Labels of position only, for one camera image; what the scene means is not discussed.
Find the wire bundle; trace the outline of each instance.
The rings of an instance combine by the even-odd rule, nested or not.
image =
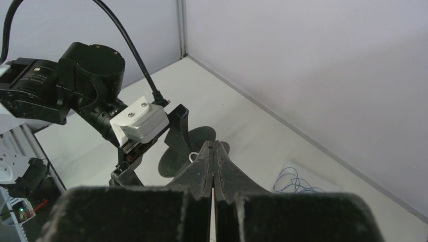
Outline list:
[[[284,168],[278,175],[275,181],[273,190],[277,193],[324,193],[321,188],[312,187],[305,179],[299,177],[299,173],[294,167],[288,166]]]

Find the white table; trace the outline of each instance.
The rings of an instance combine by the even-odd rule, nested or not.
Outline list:
[[[426,241],[428,225],[381,194],[368,183],[319,151],[221,80],[183,59],[153,75],[165,98],[166,111],[182,103],[189,110],[189,128],[211,126],[217,139],[231,146],[231,160],[267,190],[287,160],[360,195],[371,207],[386,241]],[[145,95],[152,99],[145,80],[125,88],[119,97],[127,104]],[[117,151],[78,115],[65,126],[51,126],[36,134],[59,176],[69,189],[107,186],[117,164]],[[136,169],[146,186],[163,186],[171,179],[157,171],[166,150],[163,136]]]

